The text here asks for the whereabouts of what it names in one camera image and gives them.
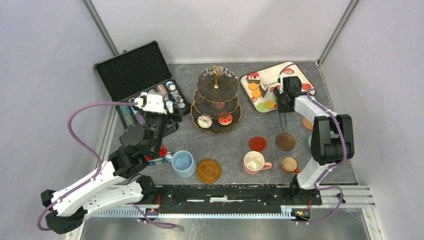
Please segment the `white chocolate striped toy donut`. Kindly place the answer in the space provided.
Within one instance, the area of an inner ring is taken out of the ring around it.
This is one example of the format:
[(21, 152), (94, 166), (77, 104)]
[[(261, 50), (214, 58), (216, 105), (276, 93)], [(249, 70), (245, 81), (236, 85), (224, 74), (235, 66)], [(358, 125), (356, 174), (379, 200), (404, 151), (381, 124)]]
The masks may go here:
[(212, 126), (213, 120), (208, 115), (200, 115), (197, 118), (197, 124), (202, 129), (208, 129), (208, 128), (210, 128)]

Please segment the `chocolate cake slice toy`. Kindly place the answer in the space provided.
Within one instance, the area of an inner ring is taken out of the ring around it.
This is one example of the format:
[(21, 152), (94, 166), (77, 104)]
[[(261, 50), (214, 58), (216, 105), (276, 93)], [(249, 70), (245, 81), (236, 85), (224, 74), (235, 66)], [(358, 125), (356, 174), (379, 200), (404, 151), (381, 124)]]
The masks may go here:
[(260, 83), (259, 84), (258, 90), (259, 90), (260, 96), (262, 98), (265, 97), (266, 93), (268, 92), (268, 88), (269, 88), (269, 84), (267, 84), (267, 83)]

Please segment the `red strawberry toy tart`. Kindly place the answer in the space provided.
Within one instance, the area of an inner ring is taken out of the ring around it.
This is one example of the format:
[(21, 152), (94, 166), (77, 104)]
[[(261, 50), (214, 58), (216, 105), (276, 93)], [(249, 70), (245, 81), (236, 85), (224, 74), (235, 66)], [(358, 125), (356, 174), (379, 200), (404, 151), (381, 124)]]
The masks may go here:
[(220, 117), (218, 119), (218, 123), (222, 126), (227, 126), (229, 124), (231, 124), (233, 122), (233, 116), (231, 113), (229, 113), (227, 116), (225, 117)]

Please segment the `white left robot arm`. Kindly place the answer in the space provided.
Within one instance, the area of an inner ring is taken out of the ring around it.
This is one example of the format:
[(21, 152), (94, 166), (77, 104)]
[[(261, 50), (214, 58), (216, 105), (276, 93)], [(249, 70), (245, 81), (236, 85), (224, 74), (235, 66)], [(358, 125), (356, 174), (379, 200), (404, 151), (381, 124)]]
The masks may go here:
[(106, 160), (97, 155), (97, 168), (91, 173), (62, 190), (41, 193), (44, 210), (38, 219), (46, 225), (38, 222), (40, 230), (66, 234), (105, 210), (157, 200), (156, 185), (141, 171), (159, 158), (167, 126), (182, 120), (182, 108), (159, 92), (142, 92), (134, 101), (117, 105), (142, 111), (146, 122), (128, 125), (119, 138), (120, 147)]

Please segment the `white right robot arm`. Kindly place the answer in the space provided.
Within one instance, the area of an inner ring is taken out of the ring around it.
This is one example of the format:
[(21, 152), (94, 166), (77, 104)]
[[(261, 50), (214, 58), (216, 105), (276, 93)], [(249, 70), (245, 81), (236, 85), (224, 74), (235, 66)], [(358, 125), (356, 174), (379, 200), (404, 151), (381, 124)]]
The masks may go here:
[(296, 112), (312, 123), (311, 159), (290, 183), (289, 199), (302, 204), (321, 190), (320, 183), (334, 168), (351, 159), (355, 153), (353, 121), (348, 114), (336, 112), (319, 103), (310, 91), (302, 91), (297, 76), (279, 77), (279, 89), (274, 89), (277, 111)]

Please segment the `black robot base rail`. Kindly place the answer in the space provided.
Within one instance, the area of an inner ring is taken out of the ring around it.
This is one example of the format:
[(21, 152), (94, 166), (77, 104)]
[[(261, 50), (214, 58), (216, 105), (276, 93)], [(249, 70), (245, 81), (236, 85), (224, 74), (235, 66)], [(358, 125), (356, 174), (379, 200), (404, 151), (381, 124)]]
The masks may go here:
[(136, 202), (165, 218), (283, 218), (320, 206), (316, 189), (296, 190), (279, 184), (162, 185)]

